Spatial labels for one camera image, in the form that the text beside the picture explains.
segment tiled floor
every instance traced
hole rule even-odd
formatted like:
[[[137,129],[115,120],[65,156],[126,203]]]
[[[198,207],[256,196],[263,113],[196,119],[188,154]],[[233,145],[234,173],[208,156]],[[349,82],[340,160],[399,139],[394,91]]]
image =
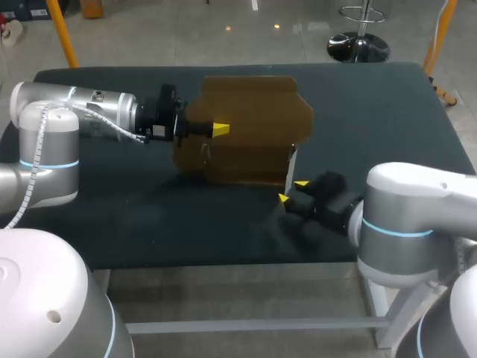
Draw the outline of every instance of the tiled floor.
[[[250,0],[210,2],[103,0],[103,19],[83,20],[73,4],[66,21],[81,66],[321,63],[332,62],[328,39],[356,28],[338,8],[360,0],[258,0],[258,11]],[[369,31],[389,43],[391,61],[423,63],[441,3],[376,0],[389,19]],[[460,0],[433,74],[459,100],[447,113],[474,166],[476,19],[477,2]],[[0,133],[13,86],[39,70],[66,67],[50,22],[25,27],[23,41],[5,50]],[[116,271],[110,296],[125,321],[365,314],[356,269],[339,264]],[[168,334],[135,336],[134,342],[138,358],[390,356],[374,348],[367,330]]]

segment metal table frame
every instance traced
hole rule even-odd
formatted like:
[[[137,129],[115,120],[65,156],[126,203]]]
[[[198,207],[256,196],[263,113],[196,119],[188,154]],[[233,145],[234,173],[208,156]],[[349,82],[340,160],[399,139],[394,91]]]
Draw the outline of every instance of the metal table frame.
[[[97,270],[94,276],[106,292],[111,270]],[[127,329],[133,334],[224,332],[240,330],[333,330],[362,329],[375,330],[377,348],[388,349],[398,343],[407,330],[420,305],[428,298],[432,288],[423,283],[412,289],[401,289],[392,305],[384,287],[362,278],[371,316],[349,318],[277,318],[239,319],[214,321],[172,321],[128,323]]]

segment yellow pole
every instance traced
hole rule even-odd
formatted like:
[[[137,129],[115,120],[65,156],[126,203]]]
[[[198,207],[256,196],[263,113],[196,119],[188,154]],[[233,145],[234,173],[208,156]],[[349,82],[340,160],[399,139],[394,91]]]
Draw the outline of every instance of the yellow pole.
[[[63,47],[66,60],[70,69],[76,69],[79,67],[78,60],[76,59],[75,50],[73,49],[72,41],[69,39],[68,29],[66,28],[65,19],[61,13],[58,0],[47,0],[48,9],[50,9],[51,18],[53,19],[54,27],[57,29],[58,37]]]
[[[435,61],[437,60],[437,56],[439,55],[440,48],[442,47],[442,42],[444,41],[444,37],[446,36],[447,28],[449,27],[450,20],[452,19],[452,15],[454,14],[455,6],[457,5],[457,0],[448,0],[448,1],[449,2],[447,3],[446,8],[444,9],[444,11],[442,12],[442,15],[440,16],[435,51],[433,51],[434,38],[432,38],[431,47],[429,47],[429,51],[427,52],[426,59],[424,60],[424,69],[426,70],[426,74],[428,76],[432,74]]]
[[[457,104],[457,99],[454,98],[451,94],[444,91],[437,84],[433,85],[434,91],[439,97],[441,97],[449,106],[455,106]]]

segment bar stool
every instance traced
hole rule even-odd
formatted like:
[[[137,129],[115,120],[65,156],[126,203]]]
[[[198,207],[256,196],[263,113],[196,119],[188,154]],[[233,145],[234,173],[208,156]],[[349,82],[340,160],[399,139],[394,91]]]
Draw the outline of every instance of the bar stool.
[[[357,32],[338,34],[328,42],[328,54],[339,62],[385,62],[391,53],[388,44],[372,34],[366,33],[370,23],[383,22],[386,15],[371,7],[373,0],[363,0],[362,6],[342,6],[339,13],[353,21],[359,22]],[[359,19],[347,14],[351,9],[361,9]]]

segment cable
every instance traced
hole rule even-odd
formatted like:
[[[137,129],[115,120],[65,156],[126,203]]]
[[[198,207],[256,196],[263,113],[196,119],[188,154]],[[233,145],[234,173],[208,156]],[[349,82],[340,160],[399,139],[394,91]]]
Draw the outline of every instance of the cable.
[[[48,103],[46,106],[44,106],[44,108],[42,110],[42,117],[41,117],[41,120],[40,120],[40,129],[38,130],[38,136],[37,136],[37,146],[35,147],[35,155],[34,155],[34,160],[33,160],[33,166],[31,168],[30,180],[28,181],[27,191],[25,193],[25,196],[23,197],[22,205],[20,206],[20,208],[16,212],[12,221],[8,223],[8,225],[5,229],[13,229],[18,224],[18,222],[22,218],[23,214],[25,213],[25,210],[28,207],[28,203],[30,202],[31,196],[33,195],[33,189],[35,187],[35,183],[36,183],[36,180],[37,180],[38,168],[40,167],[40,158],[42,156],[43,136],[45,134],[45,127],[46,127],[46,121],[48,120],[48,113],[53,108],[60,108],[60,107],[63,107],[63,105],[58,104],[58,103]]]
[[[80,110],[81,112],[85,112],[85,113],[99,119],[100,121],[102,121],[106,125],[110,126],[115,131],[118,131],[123,136],[126,136],[127,138],[131,138],[132,140],[135,140],[136,142],[139,142],[139,143],[142,143],[142,144],[145,143],[145,141],[144,141],[145,136],[138,136],[137,134],[132,134],[131,132],[125,131],[124,129],[122,129],[118,125],[115,125],[110,119],[106,118],[105,116],[102,116],[99,113],[96,113],[94,110],[89,110],[88,108],[81,107],[81,106],[78,106],[76,104],[71,104],[71,108],[73,108],[74,110]]]
[[[437,22],[436,22],[436,24],[435,24],[435,33],[434,33],[434,43],[433,43],[433,45],[432,45],[432,55],[431,55],[431,57],[429,58],[429,62],[427,63],[427,68],[424,69],[425,72],[427,72],[428,68],[431,66],[432,59],[434,58],[434,55],[435,55],[435,47],[436,47],[436,45],[437,45],[437,33],[439,32],[440,17],[442,16],[442,13],[443,13],[444,10],[446,9],[448,2],[449,2],[449,0],[446,0],[446,1],[444,2],[444,5],[442,6],[442,8],[441,8],[440,11],[439,11],[439,14],[437,15]]]

